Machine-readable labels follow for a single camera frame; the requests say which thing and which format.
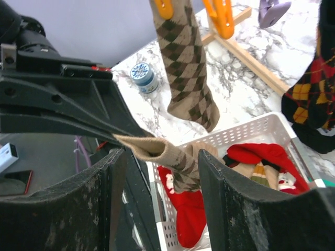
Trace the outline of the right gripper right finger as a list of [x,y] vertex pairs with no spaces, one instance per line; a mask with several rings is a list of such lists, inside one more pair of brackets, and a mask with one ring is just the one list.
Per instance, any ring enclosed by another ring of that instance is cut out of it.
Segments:
[[198,155],[212,250],[334,250],[334,188],[290,195]]

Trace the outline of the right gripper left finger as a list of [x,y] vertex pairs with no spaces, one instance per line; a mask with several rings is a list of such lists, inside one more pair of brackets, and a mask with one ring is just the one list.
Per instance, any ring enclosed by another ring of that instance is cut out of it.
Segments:
[[126,151],[113,149],[49,188],[1,200],[1,250],[110,250],[126,166]]

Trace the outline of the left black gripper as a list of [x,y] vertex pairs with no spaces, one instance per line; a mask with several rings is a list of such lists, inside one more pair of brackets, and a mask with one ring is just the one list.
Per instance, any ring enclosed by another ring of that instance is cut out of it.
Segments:
[[149,136],[132,117],[111,69],[35,45],[1,44],[1,133],[98,138]]

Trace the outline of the striped argyle sock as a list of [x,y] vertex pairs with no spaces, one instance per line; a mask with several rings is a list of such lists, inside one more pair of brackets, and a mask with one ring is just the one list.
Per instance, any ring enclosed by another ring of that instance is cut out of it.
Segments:
[[261,162],[256,165],[239,163],[232,169],[260,185],[278,190],[279,172],[269,165],[263,165]]

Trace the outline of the beige brown argyle sock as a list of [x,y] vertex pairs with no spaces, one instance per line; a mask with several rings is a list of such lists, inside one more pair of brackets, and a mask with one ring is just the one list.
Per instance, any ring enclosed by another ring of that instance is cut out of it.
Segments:
[[160,16],[150,1],[153,22],[171,90],[168,113],[211,132],[220,118],[207,86],[206,53],[191,1],[172,1],[173,16]]

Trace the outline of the white oval clip hanger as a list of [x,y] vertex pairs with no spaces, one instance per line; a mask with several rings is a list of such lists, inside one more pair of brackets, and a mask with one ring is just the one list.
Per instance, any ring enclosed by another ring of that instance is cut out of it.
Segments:
[[[207,14],[213,22],[218,34],[229,39],[235,31],[231,1],[203,1]],[[163,20],[171,20],[174,16],[175,4],[172,1],[150,1],[152,10],[156,10]],[[259,1],[258,22],[261,29],[269,28],[290,9],[291,2]]]

